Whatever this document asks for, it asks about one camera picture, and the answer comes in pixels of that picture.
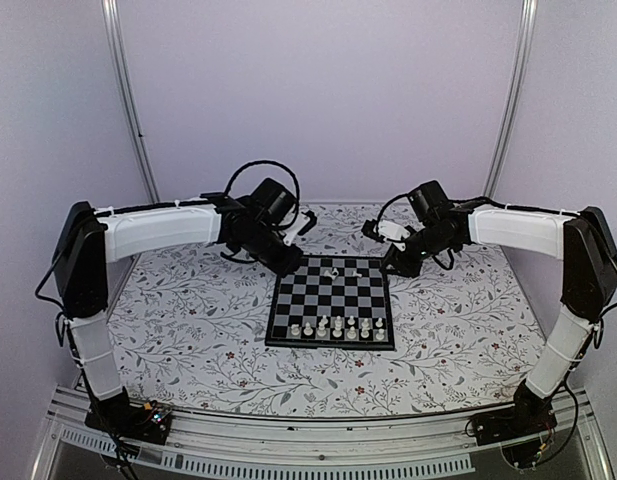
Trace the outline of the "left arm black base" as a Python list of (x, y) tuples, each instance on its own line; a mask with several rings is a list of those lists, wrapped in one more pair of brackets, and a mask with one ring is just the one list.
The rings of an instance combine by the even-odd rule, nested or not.
[(156, 400), (133, 405), (127, 390), (122, 388), (120, 394), (106, 400), (92, 397), (85, 425), (116, 437), (165, 445), (172, 423), (171, 414), (171, 406)]

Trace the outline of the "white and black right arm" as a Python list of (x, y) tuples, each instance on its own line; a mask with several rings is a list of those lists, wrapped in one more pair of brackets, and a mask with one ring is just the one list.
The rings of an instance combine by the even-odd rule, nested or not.
[(519, 386), (519, 402), (505, 415), (505, 427), (525, 436), (540, 424), (539, 400), (551, 397), (581, 362), (617, 307), (617, 248), (601, 209), (554, 210), (498, 203), (487, 196), (452, 200), (432, 180), (403, 194), (419, 228), (388, 221), (382, 214), (364, 227), (365, 235), (386, 242), (384, 269), (414, 278), (427, 259), (454, 257), (468, 245), (499, 246), (552, 258), (561, 264), (559, 311), (535, 366)]

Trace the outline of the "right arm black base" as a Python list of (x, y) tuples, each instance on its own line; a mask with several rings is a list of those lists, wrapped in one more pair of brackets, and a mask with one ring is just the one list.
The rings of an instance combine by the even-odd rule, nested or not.
[(510, 407), (470, 417), (465, 433), (478, 446), (499, 444), (510, 466), (530, 469), (538, 465), (554, 440), (556, 427), (551, 401), (523, 393), (515, 395)]

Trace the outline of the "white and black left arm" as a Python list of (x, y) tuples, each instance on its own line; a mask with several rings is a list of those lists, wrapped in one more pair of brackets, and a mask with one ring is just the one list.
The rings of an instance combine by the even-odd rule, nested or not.
[(301, 211), (297, 196), (270, 178), (238, 199), (212, 192), (124, 208), (73, 204), (44, 277), (55, 281), (59, 294), (57, 339), (70, 346), (93, 401), (100, 402), (99, 419), (116, 434), (137, 423), (108, 334), (108, 265), (174, 246), (224, 244), (284, 276), (303, 254), (295, 238), (315, 224), (315, 214)]

